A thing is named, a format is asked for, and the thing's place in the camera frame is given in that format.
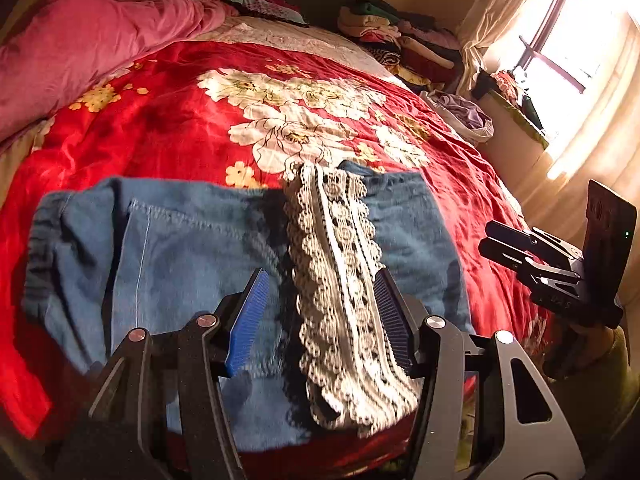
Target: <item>bed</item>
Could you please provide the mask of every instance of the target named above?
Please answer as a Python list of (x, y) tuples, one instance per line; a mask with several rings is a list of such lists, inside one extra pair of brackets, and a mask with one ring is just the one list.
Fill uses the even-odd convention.
[[(0, 212), (0, 399), (28, 438), (59, 438), (90, 386), (20, 307), (31, 219), (48, 192), (87, 189), (113, 175), (260, 189), (280, 187), (283, 172), (303, 160), (419, 172), (455, 243), (476, 332), (510, 330), (532, 353), (542, 341), (546, 313), (512, 272), (478, 253), (489, 220), (525, 226), (495, 171), (337, 34), (227, 16), (214, 30), (123, 63), (37, 128), (44, 142), (21, 163)], [(274, 478), (350, 474), (401, 454), (411, 422), (242, 460), (250, 476), (263, 478), (269, 463), (278, 464)], [(180, 462), (180, 443), (172, 449)]]

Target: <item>red bedspread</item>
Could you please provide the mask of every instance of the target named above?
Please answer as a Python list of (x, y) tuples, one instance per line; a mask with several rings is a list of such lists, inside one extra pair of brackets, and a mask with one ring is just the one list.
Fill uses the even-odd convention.
[[(0, 214), (0, 399), (24, 435), (59, 434), (74, 393), (82, 394), (55, 343), (20, 309), (31, 218), (45, 193), (111, 175), (277, 187), (285, 165), (300, 158), (421, 171), (458, 248), (476, 330), (529, 335), (537, 309), (527, 291), (477, 248), (487, 221), (520, 221), (494, 170), (414, 94), (322, 57), (253, 43), (175, 43), (124, 72), (55, 115)], [(409, 423), (366, 441), (341, 433), (322, 452), (311, 443), (289, 467), (315, 476), (380, 457), (381, 446), (392, 454), (389, 443), (402, 444)], [(287, 460), (288, 452), (272, 455)], [(251, 472), (257, 462), (247, 460)]]

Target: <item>window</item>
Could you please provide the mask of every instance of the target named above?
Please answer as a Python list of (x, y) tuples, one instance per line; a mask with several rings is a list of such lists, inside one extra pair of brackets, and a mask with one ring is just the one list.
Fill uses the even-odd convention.
[(499, 68), (521, 75), (550, 142), (572, 136), (586, 117), (619, 16), (611, 0), (527, 0), (499, 47)]

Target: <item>purple cloth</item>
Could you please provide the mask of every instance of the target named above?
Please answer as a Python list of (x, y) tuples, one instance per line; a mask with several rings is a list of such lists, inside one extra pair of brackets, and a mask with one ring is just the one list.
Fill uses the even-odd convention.
[(486, 122), (491, 120), (477, 104), (459, 95), (434, 92), (430, 97), (439, 105), (449, 110), (449, 112), (470, 130), (484, 128)]

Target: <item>window frame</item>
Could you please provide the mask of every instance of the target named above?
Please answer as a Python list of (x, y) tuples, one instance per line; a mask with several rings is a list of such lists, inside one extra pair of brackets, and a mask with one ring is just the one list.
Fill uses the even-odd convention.
[(582, 83), (580, 83), (574, 76), (569, 74), (567, 70), (542, 54), (542, 48), (545, 46), (546, 40), (548, 40), (554, 26), (558, 22), (558, 17), (560, 16), (560, 12), (562, 12), (562, 8), (564, 7), (565, 2), (566, 0), (553, 0), (551, 2), (551, 5), (549, 6), (545, 17), (542, 20), (541, 25), (538, 27), (538, 30), (533, 36), (531, 43), (527, 43), (527, 41), (522, 36), (518, 37), (524, 44), (525, 51), (516, 63), (516, 67), (519, 66), (522, 67), (523, 70), (526, 70), (531, 61), (535, 58), (538, 58), (549, 68), (557, 72), (562, 78), (571, 83), (571, 85), (573, 85), (578, 90), (578, 92), (582, 94), (585, 91), (586, 87)]

